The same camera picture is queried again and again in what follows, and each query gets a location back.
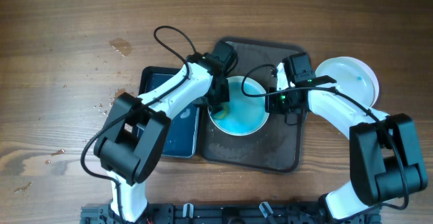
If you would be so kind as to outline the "green yellow sponge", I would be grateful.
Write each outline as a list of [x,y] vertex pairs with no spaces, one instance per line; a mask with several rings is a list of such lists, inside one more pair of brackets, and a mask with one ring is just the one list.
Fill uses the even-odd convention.
[[226,117],[228,115],[228,113],[229,113],[229,107],[228,107],[227,104],[220,104],[217,107],[217,109],[218,110],[215,113],[212,114],[212,117],[214,119],[221,120],[224,117]]

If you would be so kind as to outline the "white plate blue dot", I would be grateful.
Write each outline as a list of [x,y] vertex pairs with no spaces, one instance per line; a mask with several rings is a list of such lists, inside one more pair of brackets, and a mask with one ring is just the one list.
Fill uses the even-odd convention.
[[264,97],[247,97],[242,93],[243,76],[229,77],[229,113],[221,120],[212,123],[222,132],[233,136],[247,136],[258,131],[267,121],[269,113],[265,111]]

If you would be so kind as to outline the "white plate blue smear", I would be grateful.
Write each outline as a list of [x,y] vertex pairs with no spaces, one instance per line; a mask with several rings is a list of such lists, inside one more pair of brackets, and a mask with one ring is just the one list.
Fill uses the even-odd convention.
[[336,80],[338,91],[371,107],[373,85],[365,71],[357,64],[356,58],[342,56],[330,58],[320,63],[317,76],[328,75]]

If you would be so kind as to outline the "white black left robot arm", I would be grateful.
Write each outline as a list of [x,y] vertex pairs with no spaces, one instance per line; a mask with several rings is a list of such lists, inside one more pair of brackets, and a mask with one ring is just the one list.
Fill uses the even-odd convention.
[[112,182],[108,210],[119,223],[135,223],[145,216],[145,181],[161,155],[171,120],[194,100],[213,112],[228,102],[228,82],[222,64],[188,62],[153,91],[133,97],[123,93],[115,101],[103,128],[88,146]]

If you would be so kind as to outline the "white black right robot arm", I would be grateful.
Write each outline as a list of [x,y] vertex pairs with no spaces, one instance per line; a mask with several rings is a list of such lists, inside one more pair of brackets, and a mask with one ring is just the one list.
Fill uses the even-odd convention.
[[312,112],[330,122],[349,140],[350,180],[323,195],[317,218],[343,223],[388,207],[404,210],[410,194],[426,189],[428,176],[412,118],[388,115],[343,94],[330,76],[270,88],[270,113]]

